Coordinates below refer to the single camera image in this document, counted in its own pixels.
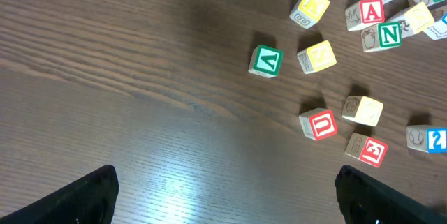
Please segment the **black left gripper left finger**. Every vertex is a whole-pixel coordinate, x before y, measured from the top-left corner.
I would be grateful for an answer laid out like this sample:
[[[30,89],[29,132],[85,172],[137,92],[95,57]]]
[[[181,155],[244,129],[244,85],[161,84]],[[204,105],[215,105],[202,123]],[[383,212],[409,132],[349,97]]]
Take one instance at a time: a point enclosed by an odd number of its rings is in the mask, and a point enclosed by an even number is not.
[[[1,224],[111,224],[119,193],[115,167],[99,169],[1,218]]]

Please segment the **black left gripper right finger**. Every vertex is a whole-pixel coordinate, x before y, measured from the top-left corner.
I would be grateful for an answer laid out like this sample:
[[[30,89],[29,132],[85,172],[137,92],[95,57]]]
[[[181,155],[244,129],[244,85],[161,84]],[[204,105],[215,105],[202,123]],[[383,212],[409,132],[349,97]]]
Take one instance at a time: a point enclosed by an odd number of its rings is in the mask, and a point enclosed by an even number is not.
[[[339,209],[348,224],[446,224],[439,214],[350,165],[335,179]]]

